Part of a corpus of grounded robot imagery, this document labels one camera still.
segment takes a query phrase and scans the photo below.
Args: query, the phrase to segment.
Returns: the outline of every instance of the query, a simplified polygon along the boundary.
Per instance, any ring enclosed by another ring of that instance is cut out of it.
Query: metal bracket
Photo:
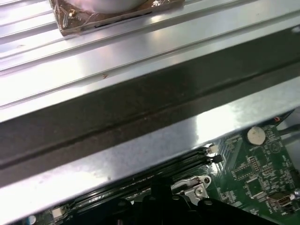
[[[211,184],[210,176],[194,176],[187,180],[180,180],[172,185],[174,194],[186,195],[191,203],[197,205],[203,198],[209,198],[206,188]]]

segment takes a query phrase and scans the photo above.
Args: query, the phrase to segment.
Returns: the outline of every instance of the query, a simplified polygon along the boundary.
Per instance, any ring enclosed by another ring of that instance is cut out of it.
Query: cable
[[[278,132],[279,132],[280,136],[287,135],[287,134],[294,133],[294,132],[300,132],[300,124],[295,124],[286,129],[279,130]]]

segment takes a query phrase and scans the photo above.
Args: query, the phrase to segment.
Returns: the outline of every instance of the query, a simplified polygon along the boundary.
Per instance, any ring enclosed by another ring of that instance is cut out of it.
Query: shiny metal surface
[[[0,6],[0,122],[300,21],[298,0],[187,0],[180,9],[62,37],[48,0]]]
[[[300,105],[299,86],[300,77],[294,78],[148,135],[2,187],[2,205],[14,210],[7,210],[1,215],[0,224],[136,174],[220,136],[296,108]],[[212,129],[212,124],[218,124],[218,128]]]
[[[119,13],[144,3],[146,0],[66,0],[70,4],[91,12]]]

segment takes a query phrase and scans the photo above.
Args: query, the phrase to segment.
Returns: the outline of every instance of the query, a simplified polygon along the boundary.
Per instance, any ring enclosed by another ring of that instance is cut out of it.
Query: capacitor
[[[26,218],[26,223],[28,225],[34,225],[37,221],[37,218],[35,216],[29,216]]]
[[[266,140],[266,133],[260,127],[252,127],[247,132],[247,140],[254,145],[262,145]]]

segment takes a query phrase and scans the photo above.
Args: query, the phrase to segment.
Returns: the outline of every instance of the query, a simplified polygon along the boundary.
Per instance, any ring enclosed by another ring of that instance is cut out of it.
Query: motherboard
[[[300,201],[293,190],[300,188],[294,169],[276,126],[262,127],[264,143],[254,146],[244,132],[218,142],[223,162],[205,165],[190,175],[207,174],[212,183],[207,188],[214,198],[280,225],[300,224]]]
[[[193,204],[213,198],[279,225],[300,224],[300,176],[275,125],[224,137],[191,153],[110,187],[32,215],[19,224],[73,224],[115,198],[132,203],[150,194],[153,178],[174,181],[172,192]]]

